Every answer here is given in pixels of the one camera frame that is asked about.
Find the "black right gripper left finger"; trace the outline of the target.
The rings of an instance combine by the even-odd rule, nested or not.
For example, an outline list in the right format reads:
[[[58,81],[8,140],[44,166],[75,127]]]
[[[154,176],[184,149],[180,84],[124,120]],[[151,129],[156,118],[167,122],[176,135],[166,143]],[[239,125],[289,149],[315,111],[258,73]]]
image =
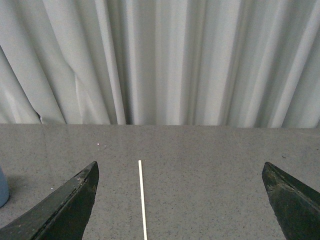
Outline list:
[[[32,209],[0,230],[2,240],[80,240],[99,182],[93,161]]]

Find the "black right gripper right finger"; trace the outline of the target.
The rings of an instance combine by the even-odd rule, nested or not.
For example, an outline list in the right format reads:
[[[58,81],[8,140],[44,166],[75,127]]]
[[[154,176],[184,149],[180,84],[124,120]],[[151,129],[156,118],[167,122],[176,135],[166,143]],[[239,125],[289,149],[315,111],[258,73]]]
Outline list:
[[[287,240],[320,238],[320,193],[270,162],[262,180],[269,203]]]

